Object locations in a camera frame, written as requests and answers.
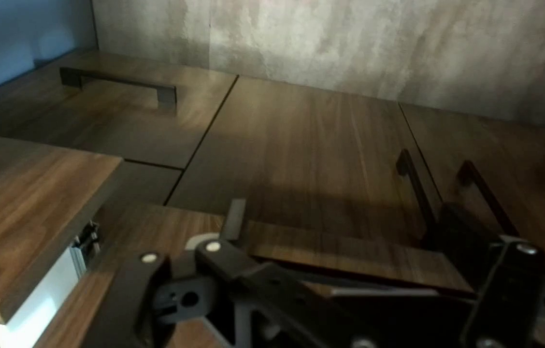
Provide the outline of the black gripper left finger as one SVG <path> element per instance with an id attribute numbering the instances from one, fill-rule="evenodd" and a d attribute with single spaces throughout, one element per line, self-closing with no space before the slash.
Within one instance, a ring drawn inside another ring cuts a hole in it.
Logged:
<path id="1" fill-rule="evenodd" d="M 220 236 L 228 240 L 230 244 L 239 244 L 239 236 L 245 224 L 245 199 L 234 199 L 230 203 L 230 209 L 226 213 Z"/>

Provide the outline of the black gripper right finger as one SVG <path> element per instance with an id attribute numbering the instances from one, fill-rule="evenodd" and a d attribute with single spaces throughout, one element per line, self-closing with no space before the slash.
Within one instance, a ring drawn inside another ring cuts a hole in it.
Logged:
<path id="1" fill-rule="evenodd" d="M 435 247 L 458 269 L 481 302 L 535 304 L 541 294 L 541 251 L 504 240 L 460 205 L 444 205 Z"/>

